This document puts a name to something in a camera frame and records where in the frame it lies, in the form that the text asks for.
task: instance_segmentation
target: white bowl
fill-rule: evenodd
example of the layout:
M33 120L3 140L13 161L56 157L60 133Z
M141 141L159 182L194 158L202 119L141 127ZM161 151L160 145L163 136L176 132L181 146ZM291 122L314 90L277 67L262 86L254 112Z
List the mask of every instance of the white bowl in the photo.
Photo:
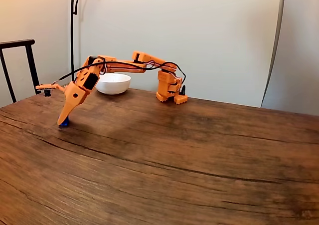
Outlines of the white bowl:
M125 74L105 73L95 86L103 94L120 94L125 92L131 82L131 77Z

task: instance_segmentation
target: chair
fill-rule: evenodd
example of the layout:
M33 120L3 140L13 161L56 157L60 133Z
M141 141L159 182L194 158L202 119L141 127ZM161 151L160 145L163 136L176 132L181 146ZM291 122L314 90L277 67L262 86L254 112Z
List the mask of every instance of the chair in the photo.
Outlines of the chair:
M3 67L3 71L4 71L4 76L5 76L6 83L8 85L8 89L9 89L13 103L16 102L16 98L14 95L12 84L10 82L9 73L8 73L7 68L6 68L6 64L4 61L4 56L3 56L2 50L8 49L8 48L16 48L16 47L25 46L26 56L28 58L28 63L29 63L29 67L30 67L30 73L31 73L34 91L36 94L39 94L40 92L35 90L35 87L37 85L39 85L39 79L38 79L38 75L36 73L36 68L35 68L35 63L34 63L34 58L33 58L33 53L32 53L32 45L34 43L35 43L34 39L25 39L25 40L17 40L17 41L9 41L9 42L1 42L0 43L0 60L1 60L1 64Z

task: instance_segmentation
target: lamp pole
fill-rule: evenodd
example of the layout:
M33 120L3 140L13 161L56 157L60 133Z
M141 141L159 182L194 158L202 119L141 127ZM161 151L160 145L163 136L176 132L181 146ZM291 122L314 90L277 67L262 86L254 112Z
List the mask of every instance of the lamp pole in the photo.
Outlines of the lamp pole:
M74 81L74 0L71 0L71 72L72 72L72 81Z

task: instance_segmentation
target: orange plastic part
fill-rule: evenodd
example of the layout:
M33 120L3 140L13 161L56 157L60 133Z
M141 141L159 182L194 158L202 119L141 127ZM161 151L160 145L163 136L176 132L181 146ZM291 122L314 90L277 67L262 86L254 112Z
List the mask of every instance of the orange plastic part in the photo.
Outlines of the orange plastic part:
M90 59L92 60L91 57L88 57L82 67L87 66ZM94 65L80 70L77 73L75 81L70 82L65 88L61 87L58 84L44 84L38 85L36 89L59 89L64 92L65 104L58 119L58 125L60 125L68 117L71 111L76 106L82 104L86 97L91 93L100 78L100 72L144 73L146 70L143 68L146 68L146 63L150 61L154 61L154 63L157 65L162 65L165 63L165 61L162 59L158 59L154 56L138 51L134 51L132 59L134 61L123 61L117 60L114 57L98 56L94 59L93 62L90 63L99 63L103 61L112 61L112 63L107 63L106 65ZM157 99L160 102L164 102L167 101L170 97L174 97L174 102L176 104L185 103L188 97L186 95L179 94L182 86L182 79L176 77L175 75L176 65L167 63L160 68L162 70L159 71L158 74L159 87L156 93Z

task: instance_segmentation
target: wire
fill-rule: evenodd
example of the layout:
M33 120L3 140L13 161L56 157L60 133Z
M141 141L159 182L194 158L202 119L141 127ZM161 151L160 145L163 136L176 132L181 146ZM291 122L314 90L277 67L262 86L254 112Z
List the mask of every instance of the wire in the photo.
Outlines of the wire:
M155 61L154 60L151 60L151 61L149 61L149 62L147 62L147 63L145 63L145 65L146 66L148 66L148 65L151 65L151 67L150 68L153 68L154 66L155 66Z
M165 66L165 65L167 65L167 64L173 64L173 65L175 65L175 66L179 69L179 71L184 75L184 79L183 79L183 81L182 81L182 84L183 84L184 81L186 80L186 74L180 69L180 67L179 67L177 64L175 64L175 63L173 63L173 62L165 62L165 63L163 63L163 64L154 63L154 64L157 64L157 66L154 67L154 65L153 65L152 67L143 68L143 67L140 67L140 66L138 66L138 65L130 64L130 63L125 63L125 62L119 62L119 61L102 61L102 62L97 62L97 63L93 63L93 64L88 64L88 65L86 65L86 66L83 66L83 67L81 67L81 68L78 68L78 69L74 70L73 72L70 72L70 73L68 73L68 74L66 74L66 75L64 75L64 76L62 76L61 78L58 79L58 81L69 77L69 76L72 75L73 73L76 73L76 72L79 72L79 71L81 71L81 70L83 70L83 69L86 69L86 68L89 68L89 67L92 67L92 66L96 66L96 65L100 65L100 64L103 64L103 65L106 65L106 64L122 64L122 65L132 66L132 67L134 67L134 69L142 69L142 70L154 70L154 69L161 68L161 67L163 67L163 66Z
M75 14L75 15L78 14L78 3L79 3L79 0L76 0L75 9L74 9L74 14Z

